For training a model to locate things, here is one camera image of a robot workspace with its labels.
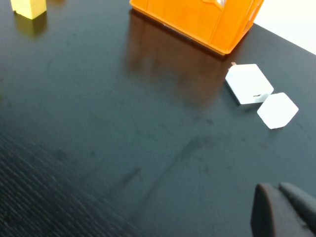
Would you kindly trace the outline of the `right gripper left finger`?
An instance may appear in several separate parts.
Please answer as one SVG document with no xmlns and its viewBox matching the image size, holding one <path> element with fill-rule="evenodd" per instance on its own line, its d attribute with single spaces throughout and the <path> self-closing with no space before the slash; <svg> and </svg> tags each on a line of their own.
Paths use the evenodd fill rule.
<svg viewBox="0 0 316 237">
<path fill-rule="evenodd" d="M 254 237 L 315 236 L 279 186 L 268 183 L 260 183 L 255 188 L 250 224 Z"/>
</svg>

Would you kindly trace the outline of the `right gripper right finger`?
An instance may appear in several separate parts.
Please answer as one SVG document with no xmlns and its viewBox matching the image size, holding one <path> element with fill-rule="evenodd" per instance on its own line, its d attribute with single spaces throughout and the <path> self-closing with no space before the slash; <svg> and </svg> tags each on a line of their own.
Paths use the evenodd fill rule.
<svg viewBox="0 0 316 237">
<path fill-rule="evenodd" d="M 312 232 L 316 231 L 316 198 L 291 183 L 282 182 L 279 190 Z"/>
</svg>

